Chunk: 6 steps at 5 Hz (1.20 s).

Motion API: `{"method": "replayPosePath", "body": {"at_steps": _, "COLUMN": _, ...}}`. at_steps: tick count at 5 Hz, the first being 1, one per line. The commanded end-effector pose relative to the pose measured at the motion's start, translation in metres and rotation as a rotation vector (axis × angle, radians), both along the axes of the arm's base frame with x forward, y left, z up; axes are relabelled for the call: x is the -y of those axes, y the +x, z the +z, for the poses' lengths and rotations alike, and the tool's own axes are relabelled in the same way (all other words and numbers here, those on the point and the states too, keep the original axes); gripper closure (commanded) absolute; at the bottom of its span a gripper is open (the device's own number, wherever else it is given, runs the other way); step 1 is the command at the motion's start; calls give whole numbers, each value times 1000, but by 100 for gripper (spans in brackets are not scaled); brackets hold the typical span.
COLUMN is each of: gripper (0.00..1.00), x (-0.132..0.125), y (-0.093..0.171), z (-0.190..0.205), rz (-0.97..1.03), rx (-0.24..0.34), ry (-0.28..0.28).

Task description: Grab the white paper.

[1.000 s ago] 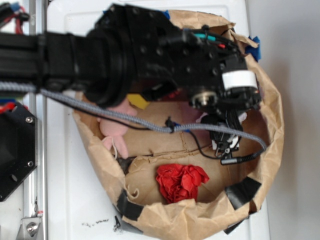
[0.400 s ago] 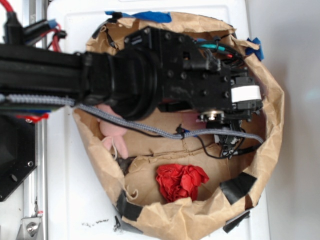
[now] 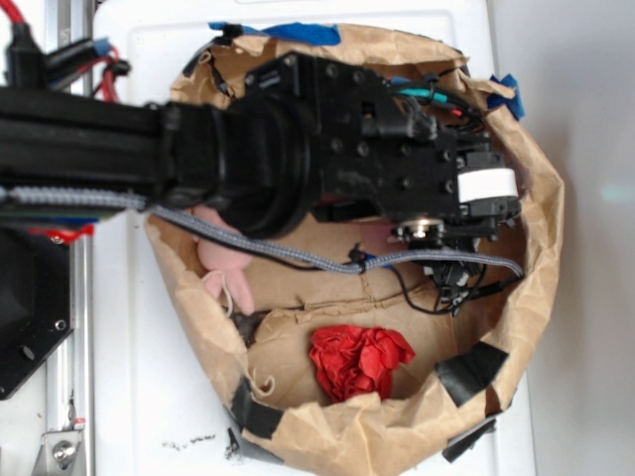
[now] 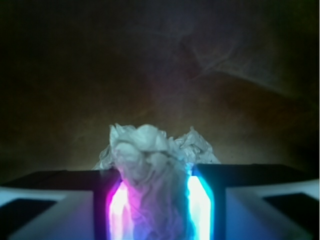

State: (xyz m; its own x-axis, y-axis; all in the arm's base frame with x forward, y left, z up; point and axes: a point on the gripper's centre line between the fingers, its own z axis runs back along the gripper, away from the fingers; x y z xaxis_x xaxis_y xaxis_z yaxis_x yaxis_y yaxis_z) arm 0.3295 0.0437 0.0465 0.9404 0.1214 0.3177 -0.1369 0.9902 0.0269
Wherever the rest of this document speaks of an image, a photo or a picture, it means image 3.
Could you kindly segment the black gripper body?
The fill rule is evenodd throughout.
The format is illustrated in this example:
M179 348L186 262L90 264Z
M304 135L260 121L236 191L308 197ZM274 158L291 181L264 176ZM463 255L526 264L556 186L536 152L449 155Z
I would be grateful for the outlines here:
M271 237L306 216L385 221L402 241L495 239L521 210L514 171L482 114L433 75L393 81L291 53L250 71L273 189L245 231Z

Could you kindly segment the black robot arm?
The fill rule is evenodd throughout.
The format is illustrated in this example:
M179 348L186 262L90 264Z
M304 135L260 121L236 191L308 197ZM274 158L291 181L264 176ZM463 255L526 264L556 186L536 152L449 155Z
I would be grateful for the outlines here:
M384 220L407 238L492 237L521 210L484 133L441 123L378 72L289 54L224 109L1 91L1 221L70 228L126 208L207 205L251 238L307 215Z

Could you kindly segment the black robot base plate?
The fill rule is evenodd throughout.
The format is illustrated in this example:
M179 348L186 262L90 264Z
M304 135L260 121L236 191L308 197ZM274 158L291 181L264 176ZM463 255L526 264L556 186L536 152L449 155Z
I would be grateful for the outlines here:
M65 245L1 231L1 399L6 401L72 331Z

